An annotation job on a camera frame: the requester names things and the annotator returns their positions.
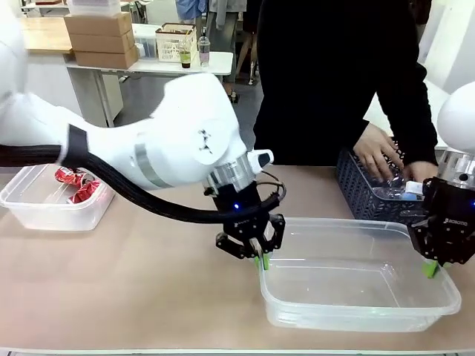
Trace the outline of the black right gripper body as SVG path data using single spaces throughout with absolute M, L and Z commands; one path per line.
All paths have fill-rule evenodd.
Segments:
M 424 241 L 474 241 L 474 188 L 433 177 L 423 192 Z

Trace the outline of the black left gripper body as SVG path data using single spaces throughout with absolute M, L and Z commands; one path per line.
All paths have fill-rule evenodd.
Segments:
M 261 199 L 256 181 L 240 191 L 233 184 L 222 185 L 213 198 L 217 211 L 229 214 L 223 231 L 217 235 L 216 245 L 269 245 L 265 237 L 269 211 L 275 207 L 275 192 Z

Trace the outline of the person's left hand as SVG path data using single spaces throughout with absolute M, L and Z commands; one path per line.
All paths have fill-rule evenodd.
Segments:
M 407 181 L 424 182 L 438 174 L 438 166 L 425 161 L 412 162 L 404 166 L 403 174 Z

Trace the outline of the person's right hand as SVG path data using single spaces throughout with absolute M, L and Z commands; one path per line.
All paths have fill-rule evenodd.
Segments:
M 371 123 L 367 125 L 353 146 L 353 152 L 361 164 L 379 182 L 393 178 L 393 173 L 385 157 L 389 158 L 398 168 L 404 168 L 396 150 L 394 141 L 383 130 Z

